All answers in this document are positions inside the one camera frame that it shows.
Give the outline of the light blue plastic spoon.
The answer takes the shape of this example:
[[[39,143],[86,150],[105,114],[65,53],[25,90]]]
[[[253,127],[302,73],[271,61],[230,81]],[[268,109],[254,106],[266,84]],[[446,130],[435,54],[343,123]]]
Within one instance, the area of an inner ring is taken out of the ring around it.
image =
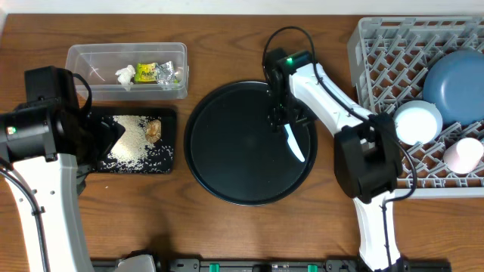
[[[297,140],[294,136],[293,130],[290,126],[289,123],[284,125],[284,132],[287,137],[287,145],[292,151],[293,155],[300,161],[300,162],[305,162],[306,158],[304,157],[301,149],[299,148],[299,145],[297,143]]]

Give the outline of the brown food scrap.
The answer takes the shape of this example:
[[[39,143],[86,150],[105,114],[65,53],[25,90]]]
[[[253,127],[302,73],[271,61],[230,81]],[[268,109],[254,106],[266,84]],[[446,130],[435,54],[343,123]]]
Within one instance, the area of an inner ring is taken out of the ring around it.
[[[159,119],[150,121],[146,126],[145,138],[146,140],[154,144],[161,139],[162,124]]]

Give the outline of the white tissue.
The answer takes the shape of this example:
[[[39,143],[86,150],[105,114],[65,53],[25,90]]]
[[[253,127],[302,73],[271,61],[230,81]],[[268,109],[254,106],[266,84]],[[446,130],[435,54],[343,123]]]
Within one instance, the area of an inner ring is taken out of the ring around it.
[[[125,68],[117,70],[115,75],[117,76],[118,83],[120,83],[126,91],[130,91],[131,86],[133,85],[132,79],[135,76],[135,68],[133,65],[128,65]]]

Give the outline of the green yellow wrapper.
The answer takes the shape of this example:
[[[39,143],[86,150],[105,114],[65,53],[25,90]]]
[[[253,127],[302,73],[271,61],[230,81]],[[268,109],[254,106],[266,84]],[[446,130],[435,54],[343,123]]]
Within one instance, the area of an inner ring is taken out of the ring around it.
[[[137,84],[154,84],[158,76],[157,63],[138,63],[135,67],[134,82]]]

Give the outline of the foil wrapper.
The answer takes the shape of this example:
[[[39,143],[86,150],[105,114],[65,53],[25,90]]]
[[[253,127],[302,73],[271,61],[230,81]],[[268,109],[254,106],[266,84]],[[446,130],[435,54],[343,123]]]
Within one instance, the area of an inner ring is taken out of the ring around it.
[[[169,85],[177,85],[179,80],[176,75],[175,65],[170,60],[165,63],[157,63],[155,65],[156,82],[161,87],[168,87]]]

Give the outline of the white light-blue bowl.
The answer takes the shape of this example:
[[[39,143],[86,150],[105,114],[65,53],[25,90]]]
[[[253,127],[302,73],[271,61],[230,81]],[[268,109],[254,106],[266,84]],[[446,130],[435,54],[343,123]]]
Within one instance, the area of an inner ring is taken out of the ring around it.
[[[434,104],[413,100],[401,105],[393,116],[398,139],[408,145],[427,144],[442,131],[443,119]]]

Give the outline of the dark blue plate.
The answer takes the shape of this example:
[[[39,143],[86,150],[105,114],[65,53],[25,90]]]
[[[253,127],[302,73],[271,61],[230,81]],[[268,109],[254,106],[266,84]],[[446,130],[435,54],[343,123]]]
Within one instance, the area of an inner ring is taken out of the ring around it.
[[[435,104],[445,125],[483,120],[483,54],[461,50],[438,60],[429,70],[423,99]]]

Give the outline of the pink cup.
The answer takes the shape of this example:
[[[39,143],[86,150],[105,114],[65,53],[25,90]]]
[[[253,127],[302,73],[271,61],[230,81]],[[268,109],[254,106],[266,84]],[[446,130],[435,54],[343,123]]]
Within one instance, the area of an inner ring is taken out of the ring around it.
[[[467,174],[474,170],[483,157],[483,145],[475,138],[463,138],[449,147],[443,162],[457,174]]]

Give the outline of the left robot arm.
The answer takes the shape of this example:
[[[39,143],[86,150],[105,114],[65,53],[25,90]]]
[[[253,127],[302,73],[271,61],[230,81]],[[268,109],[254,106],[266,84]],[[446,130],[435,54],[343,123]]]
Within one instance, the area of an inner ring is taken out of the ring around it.
[[[60,99],[1,116],[1,174],[17,204],[31,271],[92,271],[79,212],[85,178],[125,129]]]

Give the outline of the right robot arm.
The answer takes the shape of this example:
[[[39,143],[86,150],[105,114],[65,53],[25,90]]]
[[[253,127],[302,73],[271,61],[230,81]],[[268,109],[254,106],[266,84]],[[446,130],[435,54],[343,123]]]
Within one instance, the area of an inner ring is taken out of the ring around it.
[[[263,54],[262,68],[275,103],[271,126],[285,133],[299,161],[305,156],[294,133],[298,125],[319,119],[334,137],[334,174],[355,204],[361,268],[401,271],[390,200],[402,158],[392,118],[358,105],[308,51],[289,55],[281,48],[271,50]]]

